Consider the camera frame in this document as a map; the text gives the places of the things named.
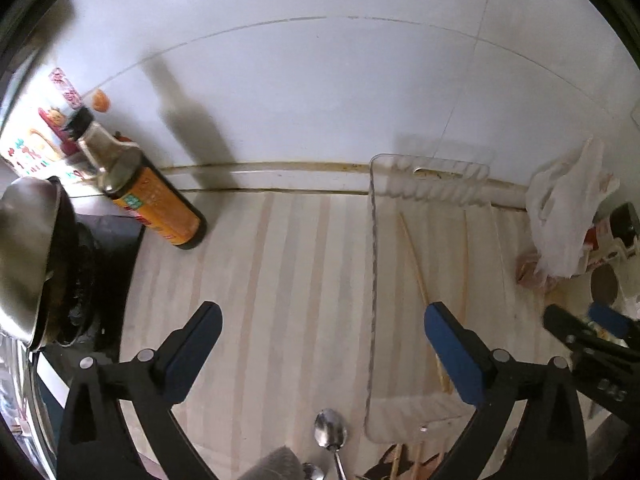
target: white plastic bag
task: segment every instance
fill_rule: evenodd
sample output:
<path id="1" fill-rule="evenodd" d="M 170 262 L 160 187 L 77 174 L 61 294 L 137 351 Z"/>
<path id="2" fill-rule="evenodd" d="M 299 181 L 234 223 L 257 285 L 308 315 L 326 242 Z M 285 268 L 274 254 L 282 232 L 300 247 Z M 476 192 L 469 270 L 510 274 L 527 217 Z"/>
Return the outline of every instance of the white plastic bag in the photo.
<path id="1" fill-rule="evenodd" d="M 590 137 L 535 174 L 526 193 L 533 242 L 540 254 L 536 273 L 570 278 L 578 273 L 584 236 L 600 203 L 620 181 L 602 171 L 604 142 Z"/>

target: metal spoon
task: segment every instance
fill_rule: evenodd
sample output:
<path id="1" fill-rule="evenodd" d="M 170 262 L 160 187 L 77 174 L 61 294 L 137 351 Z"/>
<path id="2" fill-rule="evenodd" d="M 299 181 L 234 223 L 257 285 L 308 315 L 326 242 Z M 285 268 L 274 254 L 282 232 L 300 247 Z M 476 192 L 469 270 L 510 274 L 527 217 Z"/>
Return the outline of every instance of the metal spoon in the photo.
<path id="1" fill-rule="evenodd" d="M 322 410 L 316 416 L 314 423 L 314 437 L 318 446 L 334 454 L 335 468 L 338 471 L 338 480 L 346 480 L 342 462 L 338 456 L 338 450 L 344 446 L 347 440 L 347 427 L 342 415 L 335 410 Z"/>
<path id="2" fill-rule="evenodd" d="M 324 471 L 316 464 L 305 462 L 302 465 L 302 471 L 305 474 L 305 480 L 324 480 Z"/>

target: tile grout line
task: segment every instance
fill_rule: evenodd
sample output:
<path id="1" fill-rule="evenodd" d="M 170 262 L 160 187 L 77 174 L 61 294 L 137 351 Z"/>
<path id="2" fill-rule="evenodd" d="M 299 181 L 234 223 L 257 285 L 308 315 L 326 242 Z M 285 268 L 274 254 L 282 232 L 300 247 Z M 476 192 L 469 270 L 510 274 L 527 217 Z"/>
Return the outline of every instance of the tile grout line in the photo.
<path id="1" fill-rule="evenodd" d="M 572 88 L 576 89 L 578 92 L 580 92 L 580 94 L 585 96 L 592 104 L 596 105 L 600 110 L 602 110 L 604 113 L 606 113 L 611 119 L 614 119 L 614 120 L 620 120 L 621 119 L 620 117 L 618 117 L 616 115 L 613 115 L 611 112 L 609 112 L 604 106 L 602 106 L 599 102 L 595 101 L 590 95 L 585 93 L 582 89 L 578 88 L 574 83 L 572 83 L 568 79 L 565 79 L 564 77 L 562 77 L 561 75 L 557 74 L 556 72 L 554 72 L 550 68 L 544 66 L 543 64 L 540 64 L 537 61 L 531 59 L 530 57 L 527 57 L 524 54 L 521 54 L 521 53 L 519 53 L 519 52 L 517 52 L 515 50 L 512 50 L 512 49 L 510 49 L 510 48 L 508 48 L 506 46 L 502 46 L 502 45 L 499 45 L 497 43 L 494 43 L 493 41 L 485 40 L 483 38 L 478 38 L 478 41 L 482 41 L 483 43 L 487 43 L 487 44 L 493 45 L 493 46 L 495 46 L 497 48 L 501 48 L 503 50 L 506 50 L 507 52 L 511 52 L 512 54 L 515 54 L 516 56 L 519 56 L 522 59 L 525 59 L 525 60 L 533 63 L 534 65 L 539 66 L 540 68 L 546 70 L 550 74 L 556 76 L 558 79 L 560 79 L 563 82 L 567 83 Z"/>
<path id="2" fill-rule="evenodd" d="M 480 40 L 480 31 L 482 30 L 482 22 L 484 22 L 484 15 L 486 14 L 486 9 L 489 6 L 489 0 L 485 0 L 484 1 L 484 9 L 482 10 L 482 16 L 480 17 L 480 23 L 478 25 L 478 32 L 476 32 L 476 35 L 473 36 L 473 38 L 475 39 L 474 41 L 474 47 L 473 50 L 471 52 L 471 56 L 469 57 L 469 62 L 466 65 L 465 68 L 465 74 L 463 75 L 463 82 L 462 85 L 460 85 L 460 90 L 458 90 L 458 95 L 456 96 L 456 100 L 453 103 L 453 106 L 451 107 L 451 112 L 449 114 L 449 117 L 447 118 L 447 123 L 444 125 L 444 129 L 442 130 L 442 134 L 440 135 L 440 138 L 438 139 L 438 142 L 436 144 L 436 148 L 433 151 L 433 157 L 436 156 L 436 154 L 438 153 L 438 150 L 440 149 L 440 146 L 442 145 L 442 141 L 444 139 L 444 135 L 447 133 L 447 128 L 449 127 L 449 122 L 451 121 L 451 118 L 453 117 L 453 112 L 456 111 L 456 108 L 460 102 L 460 98 L 462 97 L 463 92 L 465 91 L 466 88 L 466 84 L 468 83 L 468 78 L 469 78 L 469 71 L 471 70 L 471 65 L 473 64 L 474 61 L 474 57 L 476 56 L 476 47 L 478 46 L 478 41 Z"/>
<path id="3" fill-rule="evenodd" d="M 92 92 L 96 91 L 98 88 L 100 88 L 101 86 L 106 85 L 107 83 L 110 83 L 111 81 L 113 81 L 114 79 L 116 79 L 117 77 L 123 75 L 125 72 L 128 72 L 129 70 L 132 70 L 133 68 L 137 67 L 137 66 L 141 66 L 143 64 L 145 64 L 146 62 L 159 57 L 159 56 L 163 56 L 164 54 L 167 54 L 173 50 L 176 50 L 182 46 L 187 46 L 188 44 L 191 43 L 195 43 L 196 41 L 201 41 L 201 40 L 207 40 L 209 38 L 213 38 L 215 36 L 221 36 L 223 34 L 228 34 L 230 32 L 237 32 L 239 30 L 245 30 L 246 28 L 255 28 L 255 27 L 263 27 L 265 25 L 276 25 L 279 23 L 290 23 L 290 22 L 309 22 L 309 21 L 313 21 L 313 20 L 328 20 L 331 18 L 338 18 L 338 19 L 347 19 L 347 20 L 373 20 L 373 21 L 377 21 L 377 22 L 391 22 L 391 23 L 402 23 L 405 25 L 418 25 L 421 27 L 433 27 L 433 28 L 437 28 L 439 30 L 446 30 L 447 32 L 455 32 L 457 34 L 461 34 L 462 36 L 466 36 L 468 38 L 474 38 L 473 35 L 471 34 L 467 34 L 466 32 L 462 32 L 460 30 L 455 30 L 453 28 L 448 28 L 448 27 L 442 27 L 440 25 L 434 25 L 433 23 L 421 23 L 421 22 L 412 22 L 410 20 L 400 20 L 399 18 L 385 18 L 383 16 L 297 16 L 294 18 L 282 18 L 279 20 L 268 20 L 266 22 L 256 22 L 256 23 L 250 23 L 248 25 L 238 25 L 237 27 L 231 27 L 231 28 L 226 28 L 224 30 L 217 30 L 215 32 L 211 32 L 209 34 L 205 34 L 203 36 L 198 36 L 197 38 L 193 38 L 192 40 L 188 40 L 188 41 L 182 41 L 180 43 L 176 43 L 175 45 L 169 46 L 167 48 L 164 48 L 162 50 L 159 50 L 158 52 L 155 52 L 153 54 L 150 54 L 149 56 L 145 56 L 142 59 L 140 59 L 139 61 L 130 64 L 129 66 L 124 67 L 122 70 L 120 70 L 119 72 L 116 72 L 114 75 L 109 76 L 108 78 L 106 78 L 105 80 L 103 80 L 102 82 L 98 83 L 96 86 L 92 87 L 91 89 L 89 89 L 87 92 L 82 94 L 82 98 L 85 98 L 89 95 L 92 94 Z"/>

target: soy sauce bottle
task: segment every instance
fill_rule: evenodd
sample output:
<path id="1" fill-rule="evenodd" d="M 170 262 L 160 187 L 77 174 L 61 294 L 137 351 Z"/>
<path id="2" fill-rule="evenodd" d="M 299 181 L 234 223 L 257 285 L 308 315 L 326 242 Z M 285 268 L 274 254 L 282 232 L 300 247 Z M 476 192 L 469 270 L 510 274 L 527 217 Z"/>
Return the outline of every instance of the soy sauce bottle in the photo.
<path id="1" fill-rule="evenodd" d="M 77 110 L 65 130 L 98 173 L 98 187 L 145 226 L 181 249 L 197 246 L 207 221 L 156 169 L 135 142 L 121 142 L 94 120 L 88 108 Z"/>

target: wooden chopstick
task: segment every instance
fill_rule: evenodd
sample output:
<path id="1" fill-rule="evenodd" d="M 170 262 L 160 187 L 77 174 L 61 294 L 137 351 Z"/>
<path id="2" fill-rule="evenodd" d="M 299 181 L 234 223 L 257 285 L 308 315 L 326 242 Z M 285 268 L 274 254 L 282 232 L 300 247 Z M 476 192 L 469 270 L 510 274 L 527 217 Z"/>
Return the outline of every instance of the wooden chopstick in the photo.
<path id="1" fill-rule="evenodd" d="M 406 243 L 409 247 L 409 254 L 411 254 L 412 267 L 414 269 L 415 280 L 418 282 L 418 288 L 420 289 L 420 296 L 422 297 L 422 302 L 426 307 L 429 302 L 429 297 L 427 295 L 427 287 L 424 285 L 424 278 L 422 276 L 422 271 L 420 270 L 420 262 L 418 261 L 418 255 L 415 252 L 414 243 L 411 240 L 411 235 L 409 234 L 409 229 L 406 226 L 406 220 L 404 220 L 404 215 L 401 212 L 398 212 L 398 221 L 402 226 L 402 232 L 404 233 L 404 238 L 406 239 Z M 440 388 L 446 394 L 452 392 L 452 384 L 449 380 L 449 376 L 444 371 L 442 367 L 442 362 L 436 356 L 436 370 L 438 371 L 438 379 L 440 380 Z"/>
<path id="2" fill-rule="evenodd" d="M 402 446 L 403 444 L 396 444 L 396 448 L 394 449 L 394 461 L 391 465 L 391 474 L 389 475 L 389 480 L 396 480 L 398 478 L 398 468 L 400 467 Z"/>
<path id="3" fill-rule="evenodd" d="M 410 480 L 417 480 L 418 473 L 420 472 L 420 468 L 422 467 L 422 452 L 424 450 L 424 441 L 418 444 L 418 451 L 414 459 L 414 465 L 411 467 L 411 478 Z"/>
<path id="4" fill-rule="evenodd" d="M 463 261 L 463 278 L 462 278 L 462 308 L 460 309 L 460 315 L 458 316 L 458 322 L 464 326 L 466 321 L 466 304 L 468 303 L 469 295 L 469 238 L 468 228 L 466 227 L 466 210 L 463 211 L 465 215 L 465 253 Z"/>

